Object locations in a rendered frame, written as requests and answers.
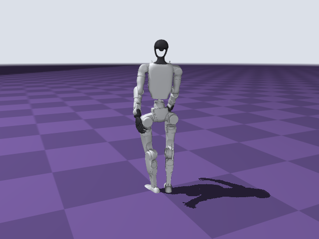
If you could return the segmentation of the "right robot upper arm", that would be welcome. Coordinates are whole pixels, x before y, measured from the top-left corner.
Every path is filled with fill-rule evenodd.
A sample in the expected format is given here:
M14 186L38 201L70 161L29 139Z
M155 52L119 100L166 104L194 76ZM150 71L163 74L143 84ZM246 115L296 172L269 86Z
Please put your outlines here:
M171 93L172 94L178 94L179 93L179 88L181 84L181 76L182 76L182 69L178 65L173 65L173 86Z

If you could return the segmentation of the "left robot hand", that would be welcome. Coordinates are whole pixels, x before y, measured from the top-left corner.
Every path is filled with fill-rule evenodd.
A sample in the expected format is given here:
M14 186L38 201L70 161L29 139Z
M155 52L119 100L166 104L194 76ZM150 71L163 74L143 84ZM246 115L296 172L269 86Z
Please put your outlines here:
M140 132L140 133L145 133L146 132L146 130L144 130L144 129L147 129L147 128L145 128L144 126L143 126L143 124L142 124L142 120L141 120L141 111L140 111L140 109L137 109L137 114L136 115L134 115L134 117L136 118L136 128L137 128L137 130Z

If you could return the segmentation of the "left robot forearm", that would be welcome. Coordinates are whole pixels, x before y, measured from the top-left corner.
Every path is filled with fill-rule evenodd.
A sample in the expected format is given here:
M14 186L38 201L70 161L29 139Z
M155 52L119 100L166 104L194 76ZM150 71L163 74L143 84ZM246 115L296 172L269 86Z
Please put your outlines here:
M136 115L137 114L137 109L140 109L141 111L141 101L142 101L142 96L138 94L138 87L134 88L134 110L133 110L133 114ZM141 111L142 113L142 111Z

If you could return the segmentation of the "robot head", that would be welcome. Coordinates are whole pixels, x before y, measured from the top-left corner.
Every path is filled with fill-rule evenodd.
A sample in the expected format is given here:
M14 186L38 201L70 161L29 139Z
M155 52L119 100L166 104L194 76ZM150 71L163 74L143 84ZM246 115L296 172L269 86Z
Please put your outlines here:
M155 64L164 64L166 65L167 63L164 60L164 57L167 53L167 49L168 49L168 43L165 40L158 40L156 41L155 45L154 45L154 49L155 49L155 55L158 58L157 61L155 62ZM159 57L156 53L156 49L159 49L159 51L163 51L165 49L165 54L163 57Z

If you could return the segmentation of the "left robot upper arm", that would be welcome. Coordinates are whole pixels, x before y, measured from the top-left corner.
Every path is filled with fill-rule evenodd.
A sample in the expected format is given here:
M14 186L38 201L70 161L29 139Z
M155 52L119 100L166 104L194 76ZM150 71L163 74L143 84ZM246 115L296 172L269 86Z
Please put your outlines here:
M138 94L144 94L144 83L145 83L145 73L148 72L149 64L142 64L138 69L137 75L137 87L138 87Z

